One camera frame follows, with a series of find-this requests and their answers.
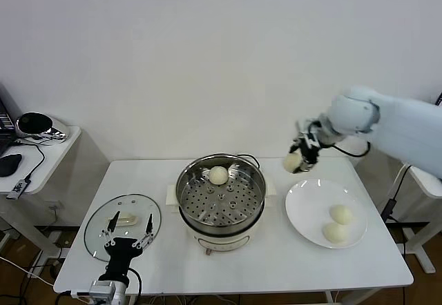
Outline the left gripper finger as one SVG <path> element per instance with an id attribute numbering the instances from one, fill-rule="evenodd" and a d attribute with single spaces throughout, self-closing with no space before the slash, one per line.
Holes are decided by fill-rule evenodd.
<path id="1" fill-rule="evenodd" d="M 132 247 L 136 248 L 138 250 L 142 250 L 142 249 L 146 248 L 147 246 L 149 246 L 151 244 L 151 242 L 153 241 L 153 239 L 154 239 L 154 236 L 153 236 L 153 215 L 150 214 L 147 225 L 146 225 L 146 230 L 145 230 L 144 236 L 141 239 L 134 242 L 132 244 Z"/>
<path id="2" fill-rule="evenodd" d="M 115 245 L 115 240 L 113 237 L 113 233 L 115 232 L 116 226 L 117 226 L 117 222 L 119 219 L 119 215 L 120 212 L 117 211 L 115 213 L 115 215 L 108 221 L 107 227 L 105 227 L 104 229 L 102 229 L 101 231 L 101 235 L 104 238 L 104 246 L 105 247 L 109 247 L 109 246 L 114 246 Z"/>

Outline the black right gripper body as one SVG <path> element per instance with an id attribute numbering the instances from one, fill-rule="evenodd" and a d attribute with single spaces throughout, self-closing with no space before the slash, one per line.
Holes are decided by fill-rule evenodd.
<path id="1" fill-rule="evenodd" d="M 299 140 L 299 149 L 302 155 L 302 160 L 306 164 L 316 164 L 320 151 L 320 145 L 314 139 L 301 138 Z"/>

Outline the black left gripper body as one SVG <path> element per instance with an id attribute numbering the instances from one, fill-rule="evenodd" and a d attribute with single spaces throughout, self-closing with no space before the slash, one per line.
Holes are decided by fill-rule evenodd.
<path id="1" fill-rule="evenodd" d="M 106 271 L 99 277 L 99 281 L 128 282 L 128 269 L 133 258 L 142 254 L 137 247 L 137 240 L 133 238 L 116 237 L 114 244 L 106 244 L 104 249 L 110 256 Z"/>

